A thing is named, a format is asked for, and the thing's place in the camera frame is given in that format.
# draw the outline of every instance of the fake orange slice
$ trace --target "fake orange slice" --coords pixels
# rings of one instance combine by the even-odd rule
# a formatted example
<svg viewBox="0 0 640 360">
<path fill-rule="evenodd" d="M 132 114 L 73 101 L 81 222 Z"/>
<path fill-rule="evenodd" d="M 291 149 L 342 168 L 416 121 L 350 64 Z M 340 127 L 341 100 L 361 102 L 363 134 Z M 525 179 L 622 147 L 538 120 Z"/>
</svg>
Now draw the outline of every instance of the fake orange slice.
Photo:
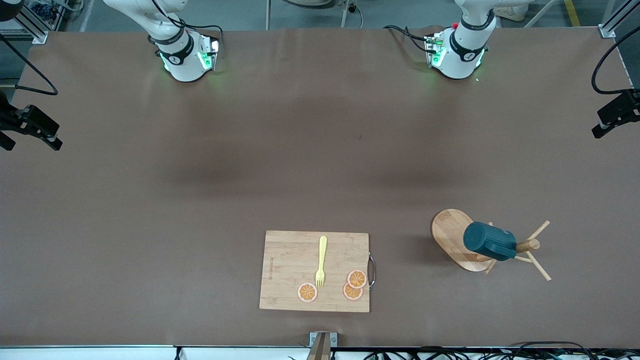
<svg viewBox="0 0 640 360">
<path fill-rule="evenodd" d="M 361 289 L 367 284 L 367 275 L 360 270 L 353 270 L 347 275 L 347 284 L 354 289 Z"/>
<path fill-rule="evenodd" d="M 305 282 L 298 288 L 298 297 L 304 302 L 312 302 L 318 296 L 318 289 L 311 282 Z"/>
<path fill-rule="evenodd" d="M 342 288 L 342 294 L 344 294 L 344 297 L 349 300 L 358 300 L 362 297 L 362 293 L 364 293 L 364 290 L 362 288 L 354 289 L 350 287 L 348 283 L 345 284 Z"/>
</svg>

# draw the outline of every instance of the brown table surface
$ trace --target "brown table surface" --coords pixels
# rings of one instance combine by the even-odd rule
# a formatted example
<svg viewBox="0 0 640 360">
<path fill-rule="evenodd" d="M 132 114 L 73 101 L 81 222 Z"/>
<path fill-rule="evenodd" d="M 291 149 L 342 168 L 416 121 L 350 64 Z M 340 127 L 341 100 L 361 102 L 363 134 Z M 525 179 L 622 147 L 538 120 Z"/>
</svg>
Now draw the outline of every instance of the brown table surface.
<svg viewBox="0 0 640 360">
<path fill-rule="evenodd" d="M 221 73 L 178 83 L 145 33 L 52 33 L 18 91 L 54 152 L 0 154 L 0 343 L 638 347 L 640 127 L 591 135 L 595 28 L 497 29 L 453 81 L 386 30 L 225 34 Z M 42 85 L 30 70 L 23 84 Z M 628 87 L 611 56 L 602 88 Z M 458 208 L 538 260 L 458 268 L 431 218 Z M 371 313 L 258 309 L 266 230 L 371 235 Z"/>
</svg>

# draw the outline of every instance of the cutting board handle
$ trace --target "cutting board handle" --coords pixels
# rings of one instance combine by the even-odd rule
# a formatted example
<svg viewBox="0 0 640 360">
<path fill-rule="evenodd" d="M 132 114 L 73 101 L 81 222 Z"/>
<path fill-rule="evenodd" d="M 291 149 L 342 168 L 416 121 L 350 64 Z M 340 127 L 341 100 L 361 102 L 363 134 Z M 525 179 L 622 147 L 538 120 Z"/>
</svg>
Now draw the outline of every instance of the cutting board handle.
<svg viewBox="0 0 640 360">
<path fill-rule="evenodd" d="M 369 290 L 371 290 L 373 284 L 376 283 L 376 261 L 373 260 L 371 253 L 369 253 L 369 263 L 367 264 L 367 279 L 369 280 Z"/>
</svg>

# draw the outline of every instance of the floor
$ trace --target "floor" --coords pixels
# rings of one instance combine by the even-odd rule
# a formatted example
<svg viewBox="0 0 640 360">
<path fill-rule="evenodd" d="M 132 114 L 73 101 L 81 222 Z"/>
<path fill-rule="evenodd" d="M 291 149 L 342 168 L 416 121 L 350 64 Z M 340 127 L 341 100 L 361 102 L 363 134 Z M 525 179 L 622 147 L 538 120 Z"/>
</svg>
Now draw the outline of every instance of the floor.
<svg viewBox="0 0 640 360">
<path fill-rule="evenodd" d="M 623 0 L 616 0 L 616 7 Z M 527 18 L 522 22 L 504 20 L 506 28 L 522 27 L 541 8 L 547 0 L 535 0 L 530 5 Z M 568 14 L 565 3 L 573 3 L 577 16 Z M 581 26 L 595 26 L 602 21 L 606 0 L 566 0 L 555 4 L 536 26 L 565 27 L 579 22 Z M 421 28 L 430 24 L 448 25 L 460 19 L 460 8 L 453 0 L 360 0 L 362 20 L 359 14 L 349 14 L 346 27 L 382 28 L 395 24 L 409 28 Z M 266 0 L 191 0 L 180 16 L 190 24 L 217 24 L 225 30 L 263 30 L 266 18 Z M 294 6 L 283 0 L 273 0 L 271 10 L 271 28 L 309 28 L 339 27 L 342 10 L 339 6 L 323 9 L 309 9 Z M 640 24 L 640 10 L 636 8 L 631 18 L 617 30 L 625 34 Z M 130 18 L 106 6 L 102 0 L 85 0 L 84 9 L 70 16 L 63 26 L 65 31 L 142 31 Z M 23 53 L 28 53 L 31 44 L 27 41 L 14 41 Z M 640 35 L 629 38 L 620 46 L 628 72 L 635 83 L 640 83 Z M 24 64 L 4 44 L 0 44 L 0 86 L 15 83 L 20 77 Z"/>
</svg>

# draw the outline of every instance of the plastic fork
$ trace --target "plastic fork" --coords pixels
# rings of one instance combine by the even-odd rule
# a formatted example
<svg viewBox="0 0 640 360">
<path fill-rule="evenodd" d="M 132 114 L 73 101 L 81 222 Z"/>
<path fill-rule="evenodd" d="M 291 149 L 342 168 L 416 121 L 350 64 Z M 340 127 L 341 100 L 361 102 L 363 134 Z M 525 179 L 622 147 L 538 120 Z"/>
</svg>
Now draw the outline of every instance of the plastic fork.
<svg viewBox="0 0 640 360">
<path fill-rule="evenodd" d="M 324 255 L 326 254 L 326 236 L 320 236 L 318 271 L 316 272 L 316 288 L 324 285 Z"/>
</svg>

